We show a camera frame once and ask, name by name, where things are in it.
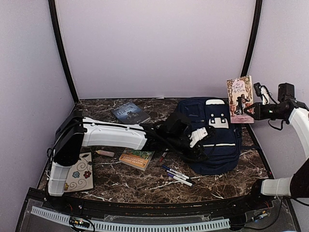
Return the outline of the orange treehouse paperback book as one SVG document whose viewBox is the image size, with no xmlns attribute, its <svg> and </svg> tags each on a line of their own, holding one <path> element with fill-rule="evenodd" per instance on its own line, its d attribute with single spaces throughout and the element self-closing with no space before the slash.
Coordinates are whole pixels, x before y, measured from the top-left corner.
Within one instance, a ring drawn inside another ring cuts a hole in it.
<svg viewBox="0 0 309 232">
<path fill-rule="evenodd" d="M 154 151 L 149 152 L 126 148 L 121 154 L 119 161 L 131 167 L 145 171 L 154 153 Z"/>
</svg>

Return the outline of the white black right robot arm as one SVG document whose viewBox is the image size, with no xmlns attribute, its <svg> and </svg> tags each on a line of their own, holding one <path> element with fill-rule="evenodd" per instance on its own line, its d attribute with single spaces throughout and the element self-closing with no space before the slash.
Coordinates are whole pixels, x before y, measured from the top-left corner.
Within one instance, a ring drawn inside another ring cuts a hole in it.
<svg viewBox="0 0 309 232">
<path fill-rule="evenodd" d="M 303 102 L 286 99 L 245 108 L 256 125 L 254 130 L 266 150 L 274 177 L 258 179 L 246 205 L 256 210 L 265 196 L 292 199 L 309 196 L 309 109 Z"/>
</svg>

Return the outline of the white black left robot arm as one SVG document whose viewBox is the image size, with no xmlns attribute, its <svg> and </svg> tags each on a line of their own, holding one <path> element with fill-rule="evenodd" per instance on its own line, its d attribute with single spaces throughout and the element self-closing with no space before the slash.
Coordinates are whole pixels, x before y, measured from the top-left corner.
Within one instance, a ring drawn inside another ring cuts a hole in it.
<svg viewBox="0 0 309 232">
<path fill-rule="evenodd" d="M 63 196 L 70 168 L 79 160 L 82 147 L 112 146 L 140 151 L 171 151 L 183 160 L 197 162 L 207 159 L 202 140 L 215 135 L 215 128 L 193 129 L 187 119 L 156 124 L 123 125 L 96 121 L 85 117 L 73 119 L 59 128 L 54 145 L 47 150 L 51 169 L 47 191 L 49 203 L 58 211 L 68 207 Z"/>
</svg>

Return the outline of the navy blue backpack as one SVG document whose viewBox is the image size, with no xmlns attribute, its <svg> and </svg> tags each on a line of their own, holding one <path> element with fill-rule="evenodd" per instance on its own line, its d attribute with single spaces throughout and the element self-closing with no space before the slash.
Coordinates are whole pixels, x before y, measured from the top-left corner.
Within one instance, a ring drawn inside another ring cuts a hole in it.
<svg viewBox="0 0 309 232">
<path fill-rule="evenodd" d="M 239 161 L 242 147 L 242 127 L 230 121 L 226 99 L 195 97 L 178 102 L 177 112 L 185 114 L 194 130 L 213 126 L 215 134 L 202 141 L 208 158 L 190 163 L 190 168 L 200 175 L 220 175 L 233 170 Z"/>
</svg>

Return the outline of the pink floral paperback book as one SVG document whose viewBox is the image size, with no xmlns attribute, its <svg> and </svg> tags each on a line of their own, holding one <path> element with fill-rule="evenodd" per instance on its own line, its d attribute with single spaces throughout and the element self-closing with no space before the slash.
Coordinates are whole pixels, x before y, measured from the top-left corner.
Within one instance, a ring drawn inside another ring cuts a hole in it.
<svg viewBox="0 0 309 232">
<path fill-rule="evenodd" d="M 231 123 L 252 124 L 254 119 L 245 113 L 253 104 L 253 83 L 250 75 L 226 81 Z"/>
</svg>

